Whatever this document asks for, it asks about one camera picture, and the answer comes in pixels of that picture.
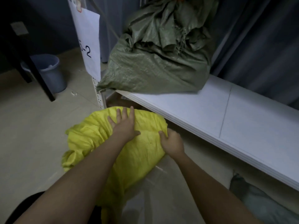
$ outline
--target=trash bin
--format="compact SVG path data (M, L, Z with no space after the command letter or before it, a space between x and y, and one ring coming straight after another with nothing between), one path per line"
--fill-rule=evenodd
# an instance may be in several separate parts
M38 54L30 56L30 58L52 93L59 93L65 90L66 82L58 69L59 58L57 56ZM21 66L25 71L31 72L24 62L21 62Z

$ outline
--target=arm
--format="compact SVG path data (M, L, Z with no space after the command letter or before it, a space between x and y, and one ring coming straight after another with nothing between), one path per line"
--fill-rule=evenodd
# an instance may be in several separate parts
M167 129L168 138L160 131L164 151L179 166L193 199L207 224L261 223L242 202L222 184L204 172L184 152L180 135Z
M128 117L117 110L117 124L108 117L112 135L63 175L15 222L20 223L87 223L102 191L110 169L124 145L139 135L134 131L134 109Z

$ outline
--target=white shelf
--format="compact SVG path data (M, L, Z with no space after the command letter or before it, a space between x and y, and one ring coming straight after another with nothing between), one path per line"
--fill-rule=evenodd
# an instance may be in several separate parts
M210 75L198 93L118 93L299 190L299 111Z

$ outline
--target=white paper sign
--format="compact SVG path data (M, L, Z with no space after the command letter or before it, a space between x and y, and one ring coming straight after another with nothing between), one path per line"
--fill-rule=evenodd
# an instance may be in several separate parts
M97 81L101 80L101 56L99 42L100 15L84 8L77 10L77 5L68 0L79 39L80 49L86 71Z

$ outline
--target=hand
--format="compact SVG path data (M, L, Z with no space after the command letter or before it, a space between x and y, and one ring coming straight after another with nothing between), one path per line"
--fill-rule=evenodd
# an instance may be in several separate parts
M177 132L169 128L167 128L167 134L168 137L163 131L159 131L162 148L166 154L176 160L185 154L183 140Z
M140 131L134 130L135 113L133 107L130 108L129 116L126 107L123 108L122 114L118 108L116 110L116 120L117 123L115 123L111 117L108 116L108 121L113 129L112 135L117 135L117 138L123 140L124 143L127 143L133 140L137 135L140 135Z

